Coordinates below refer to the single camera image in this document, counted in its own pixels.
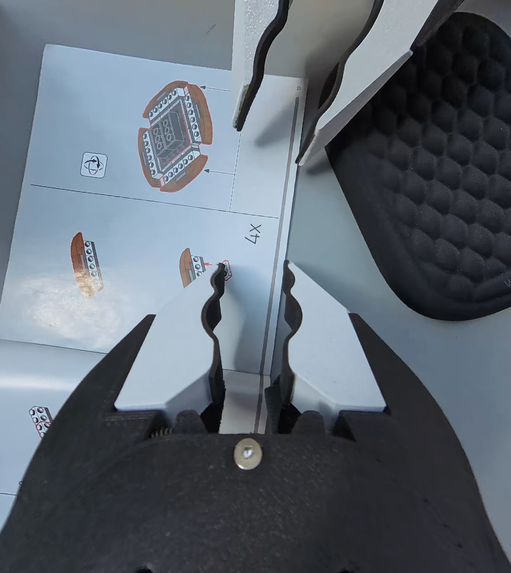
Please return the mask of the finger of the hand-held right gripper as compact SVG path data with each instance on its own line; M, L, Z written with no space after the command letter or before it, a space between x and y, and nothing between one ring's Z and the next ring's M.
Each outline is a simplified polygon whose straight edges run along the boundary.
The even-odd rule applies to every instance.
M284 28L289 1L235 1L232 42L232 125L241 131L263 81L273 40Z
M327 145L461 1L374 1L368 20L329 74L296 159Z

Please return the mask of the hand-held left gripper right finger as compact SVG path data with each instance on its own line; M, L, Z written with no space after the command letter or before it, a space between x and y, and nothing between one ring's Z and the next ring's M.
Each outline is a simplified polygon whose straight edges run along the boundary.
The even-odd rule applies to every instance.
M282 289L290 327L280 382L268 388L268 412L382 412L386 406L347 309L294 263Z

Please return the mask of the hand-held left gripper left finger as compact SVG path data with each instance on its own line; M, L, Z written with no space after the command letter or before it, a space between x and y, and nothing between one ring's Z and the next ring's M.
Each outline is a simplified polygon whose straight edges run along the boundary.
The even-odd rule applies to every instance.
M188 285L155 316L116 399L119 411L202 413L225 395L219 341L224 265Z

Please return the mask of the black textured wrist rest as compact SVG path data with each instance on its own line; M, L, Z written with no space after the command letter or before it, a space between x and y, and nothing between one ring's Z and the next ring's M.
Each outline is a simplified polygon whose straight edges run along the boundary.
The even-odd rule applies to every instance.
M462 321L511 306L511 39L456 12L326 147L381 275Z

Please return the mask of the lego instruction booklet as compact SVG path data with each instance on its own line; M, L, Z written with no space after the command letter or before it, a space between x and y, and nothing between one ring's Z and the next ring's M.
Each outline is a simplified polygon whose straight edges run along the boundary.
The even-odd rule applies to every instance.
M307 85L265 76L238 132L230 81L44 48L0 304L0 529L76 385L218 263L220 431L265 431Z

